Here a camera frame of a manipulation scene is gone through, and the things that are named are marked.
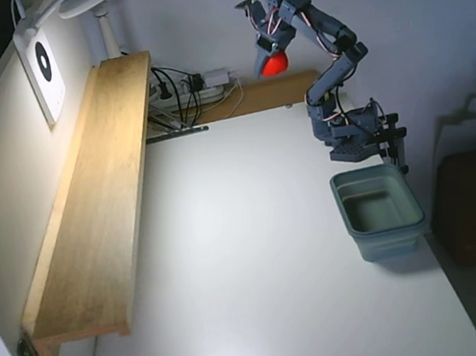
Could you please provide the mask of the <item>blue-grey gripper body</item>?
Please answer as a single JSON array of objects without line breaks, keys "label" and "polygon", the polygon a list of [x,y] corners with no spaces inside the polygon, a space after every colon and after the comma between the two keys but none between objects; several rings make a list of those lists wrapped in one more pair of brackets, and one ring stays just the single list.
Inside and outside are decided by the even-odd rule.
[{"label": "blue-grey gripper body", "polygon": [[259,53],[275,53],[287,48],[296,32],[281,17],[279,5],[273,1],[263,3],[251,0],[249,6],[250,21],[256,30],[256,49]]}]

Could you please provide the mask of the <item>blue-grey gripper finger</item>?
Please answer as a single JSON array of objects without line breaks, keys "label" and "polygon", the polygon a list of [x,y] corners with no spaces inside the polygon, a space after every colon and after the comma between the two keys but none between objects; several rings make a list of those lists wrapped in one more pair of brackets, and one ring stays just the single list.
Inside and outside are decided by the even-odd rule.
[{"label": "blue-grey gripper finger", "polygon": [[267,51],[258,43],[256,43],[255,48],[256,48],[256,58],[254,62],[255,64],[254,72],[255,72],[255,76],[257,78],[260,78],[262,76],[262,70],[264,66],[266,65],[267,59],[269,57],[269,51]]}]

